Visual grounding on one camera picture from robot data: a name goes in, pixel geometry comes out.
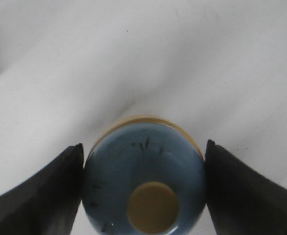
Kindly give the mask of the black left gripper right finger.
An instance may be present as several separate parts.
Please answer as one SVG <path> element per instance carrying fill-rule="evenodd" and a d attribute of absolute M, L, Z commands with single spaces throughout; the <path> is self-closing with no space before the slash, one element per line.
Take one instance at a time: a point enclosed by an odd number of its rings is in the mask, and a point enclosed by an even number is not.
<path fill-rule="evenodd" d="M 207 205 L 218 235 L 287 235 L 287 189 L 207 142 Z"/>

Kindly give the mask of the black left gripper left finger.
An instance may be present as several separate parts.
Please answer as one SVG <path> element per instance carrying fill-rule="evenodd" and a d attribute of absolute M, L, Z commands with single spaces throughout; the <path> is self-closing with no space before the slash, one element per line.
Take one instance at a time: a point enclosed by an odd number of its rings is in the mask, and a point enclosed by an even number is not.
<path fill-rule="evenodd" d="M 67 147 L 0 196 L 0 235 L 69 235 L 81 200 L 83 145 Z"/>

